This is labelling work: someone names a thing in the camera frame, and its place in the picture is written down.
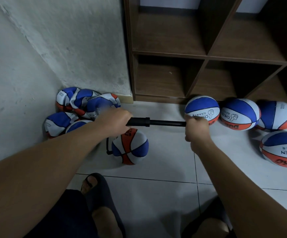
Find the brown wooden cabinet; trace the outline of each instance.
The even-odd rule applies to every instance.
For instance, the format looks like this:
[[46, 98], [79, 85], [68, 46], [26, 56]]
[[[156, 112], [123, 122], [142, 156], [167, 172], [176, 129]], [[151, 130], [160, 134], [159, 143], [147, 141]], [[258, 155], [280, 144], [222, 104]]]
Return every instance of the brown wooden cabinet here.
[[134, 100], [287, 102], [287, 0], [268, 0], [258, 14], [237, 13], [241, 1], [201, 0], [192, 10], [124, 0]]

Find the forearm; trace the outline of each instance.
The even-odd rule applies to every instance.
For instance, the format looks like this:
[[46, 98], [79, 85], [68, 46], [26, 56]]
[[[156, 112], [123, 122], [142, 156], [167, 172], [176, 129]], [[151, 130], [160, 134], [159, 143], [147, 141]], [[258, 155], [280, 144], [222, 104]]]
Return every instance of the forearm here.
[[199, 157], [237, 237], [287, 237], [287, 210], [254, 184], [214, 143], [199, 147]]
[[22, 237], [30, 231], [104, 138], [91, 122], [0, 161], [0, 237]]

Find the foot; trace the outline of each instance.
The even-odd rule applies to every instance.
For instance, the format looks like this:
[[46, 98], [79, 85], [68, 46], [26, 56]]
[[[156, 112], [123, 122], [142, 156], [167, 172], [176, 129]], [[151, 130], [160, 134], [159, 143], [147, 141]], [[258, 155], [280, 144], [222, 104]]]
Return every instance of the foot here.
[[192, 235], [192, 238], [225, 238], [229, 234], [228, 226], [225, 222], [207, 218], [202, 222], [197, 232]]
[[[87, 178], [88, 182], [95, 187], [97, 180], [93, 176]], [[86, 195], [93, 187], [90, 187], [85, 180], [82, 183], [81, 193]], [[123, 238], [122, 232], [118, 227], [116, 218], [111, 209], [100, 207], [92, 212], [98, 236], [100, 238]]]

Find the basketball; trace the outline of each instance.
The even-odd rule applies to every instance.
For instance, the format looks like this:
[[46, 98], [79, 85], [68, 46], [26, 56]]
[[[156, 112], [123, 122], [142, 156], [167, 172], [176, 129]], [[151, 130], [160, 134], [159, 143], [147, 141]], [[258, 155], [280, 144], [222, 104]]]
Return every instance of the basketball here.
[[89, 100], [96, 98], [97, 96], [100, 96], [100, 93], [86, 88], [81, 89], [73, 94], [72, 98], [70, 99], [70, 104], [74, 112], [88, 119], [89, 116], [86, 114], [84, 108]]
[[102, 94], [88, 101], [86, 114], [90, 119], [96, 119], [97, 116], [106, 108], [120, 108], [120, 100], [115, 94]]
[[203, 117], [212, 125], [220, 116], [220, 106], [209, 96], [196, 96], [186, 104], [184, 112], [190, 116]]
[[247, 130], [253, 128], [260, 119], [258, 105], [244, 98], [233, 99], [224, 104], [221, 109], [221, 120], [234, 130]]
[[69, 127], [70, 124], [77, 120], [79, 120], [78, 116], [72, 113], [58, 112], [52, 114], [46, 118], [44, 123], [46, 133], [49, 138], [54, 138], [62, 135], [64, 134], [64, 131], [67, 129], [67, 127]]
[[77, 87], [70, 87], [70, 88], [64, 88], [62, 89], [58, 95], [57, 100], [55, 102], [56, 106], [64, 112], [72, 111], [72, 106], [70, 104], [70, 100], [72, 96], [78, 92], [79, 88]]
[[257, 128], [265, 131], [287, 129], [287, 103], [265, 101], [258, 106], [261, 111], [261, 118]]
[[264, 136], [260, 151], [266, 160], [287, 168], [287, 131], [276, 131]]
[[118, 136], [111, 144], [113, 155], [123, 164], [139, 163], [148, 153], [149, 142], [144, 133], [136, 128], [130, 128]]
[[79, 121], [76, 121], [72, 124], [70, 124], [69, 127], [67, 127], [65, 133], [68, 133], [68, 132], [71, 132], [79, 127], [82, 127], [84, 124], [87, 124], [88, 122], [92, 122], [91, 120], [79, 120]]

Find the toe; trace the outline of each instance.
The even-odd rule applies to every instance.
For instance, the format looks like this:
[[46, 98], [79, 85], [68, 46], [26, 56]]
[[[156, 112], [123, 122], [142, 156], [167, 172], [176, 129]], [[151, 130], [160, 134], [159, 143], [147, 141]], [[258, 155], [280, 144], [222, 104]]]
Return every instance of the toe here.
[[94, 176], [89, 176], [87, 177], [87, 181], [92, 185], [92, 187], [90, 187], [88, 185], [88, 183], [86, 182], [86, 180], [83, 180], [82, 183], [82, 189], [81, 189], [81, 193], [82, 194], [86, 194], [87, 192], [89, 192], [91, 190], [91, 188], [93, 188], [95, 185], [97, 185], [97, 179]]

